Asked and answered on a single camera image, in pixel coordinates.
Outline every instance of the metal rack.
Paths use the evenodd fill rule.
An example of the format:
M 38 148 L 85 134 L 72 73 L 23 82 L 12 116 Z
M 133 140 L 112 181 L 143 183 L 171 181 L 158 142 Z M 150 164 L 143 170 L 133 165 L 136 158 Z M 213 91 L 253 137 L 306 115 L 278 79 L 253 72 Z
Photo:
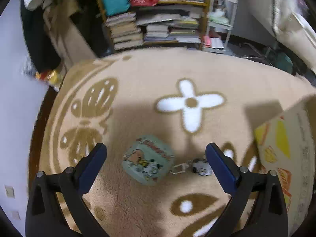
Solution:
M 228 33 L 227 33 L 227 36 L 226 36 L 226 40 L 225 40 L 225 44 L 224 44 L 224 49 L 215 49 L 215 48 L 203 47 L 203 51 L 222 53 L 222 54 L 227 52 L 226 48 L 227 48 L 227 44 L 228 44 L 228 41 L 229 41 L 229 38 L 230 38 L 230 34 L 232 33 L 232 30 L 233 30 L 233 24 L 234 24 L 234 20 L 235 20 L 235 16 L 236 16 L 238 0 L 223 0 L 225 6 L 226 6 L 226 2 L 227 1 L 233 3 L 232 16 L 231 16 L 229 25 L 215 23 L 215 22 L 210 21 L 209 16 L 210 16 L 210 13 L 213 11 L 213 6 L 214 6 L 214 0 L 210 0 L 210 10 L 209 10 L 209 13 L 207 15 L 207 28 L 206 28 L 206 36 L 209 36 L 211 27 L 213 27 L 213 28 L 218 27 L 218 28 L 222 28 L 222 29 L 227 29 L 228 30 Z

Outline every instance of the yellow printed box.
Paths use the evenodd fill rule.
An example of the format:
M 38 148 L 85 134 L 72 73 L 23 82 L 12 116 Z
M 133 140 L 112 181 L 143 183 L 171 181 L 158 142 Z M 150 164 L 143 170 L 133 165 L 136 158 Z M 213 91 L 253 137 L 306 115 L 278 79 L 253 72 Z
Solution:
M 312 198 L 315 176 L 316 96 L 255 130 L 261 170 L 275 170 L 288 211 L 289 236 L 303 222 Z

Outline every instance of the paper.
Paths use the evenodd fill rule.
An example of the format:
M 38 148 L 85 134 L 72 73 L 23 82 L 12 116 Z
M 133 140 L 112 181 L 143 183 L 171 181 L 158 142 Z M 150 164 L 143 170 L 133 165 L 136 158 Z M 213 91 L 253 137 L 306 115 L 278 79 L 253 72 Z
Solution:
M 134 18 L 135 16 L 136 16 L 135 12 L 127 12 L 120 15 L 108 17 L 106 20 L 106 23 L 116 21 L 116 20 L 126 19 L 126 18 Z
M 200 38 L 177 37 L 176 41 L 184 43 L 201 43 Z
M 146 37 L 158 37 L 158 38 L 166 38 L 168 37 L 167 32 L 154 32 L 154 31 L 149 31 L 146 34 Z
M 314 140 L 304 101 L 256 128 L 255 137 L 263 173 L 274 170 L 280 179 L 290 236 L 306 216 L 314 184 Z
M 180 19 L 180 14 L 156 14 L 156 15 L 146 15 L 143 17 L 140 17 L 136 21 L 137 26 L 144 26 L 148 25 L 150 23 L 156 23 L 156 22 L 163 22 L 163 21 L 169 21 L 169 20 L 178 20 Z

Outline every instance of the wooden floor edge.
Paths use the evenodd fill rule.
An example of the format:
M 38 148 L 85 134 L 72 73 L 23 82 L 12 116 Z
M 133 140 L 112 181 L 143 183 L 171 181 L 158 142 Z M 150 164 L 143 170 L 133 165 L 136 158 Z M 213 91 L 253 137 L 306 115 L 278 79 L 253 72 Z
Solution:
M 56 96 L 57 92 L 52 87 L 49 87 L 37 115 L 36 122 L 34 124 L 28 159 L 28 192 L 30 192 L 32 181 L 34 180 L 34 177 L 39 170 L 39 159 L 44 138 L 44 132 Z

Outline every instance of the wall outlet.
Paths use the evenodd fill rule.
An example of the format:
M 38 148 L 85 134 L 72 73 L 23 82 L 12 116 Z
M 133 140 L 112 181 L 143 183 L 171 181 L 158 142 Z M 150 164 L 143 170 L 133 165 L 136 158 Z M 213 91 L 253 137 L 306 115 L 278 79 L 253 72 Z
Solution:
M 20 214 L 19 214 L 18 211 L 11 211 L 11 216 L 12 216 L 12 218 L 15 219 L 15 220 L 21 220 Z
M 6 192 L 6 194 L 7 194 L 7 197 L 9 197 L 9 198 L 15 198 L 15 196 L 14 196 L 14 189 L 13 189 L 13 187 L 12 186 L 4 186 L 4 188 L 5 188 L 5 192 Z

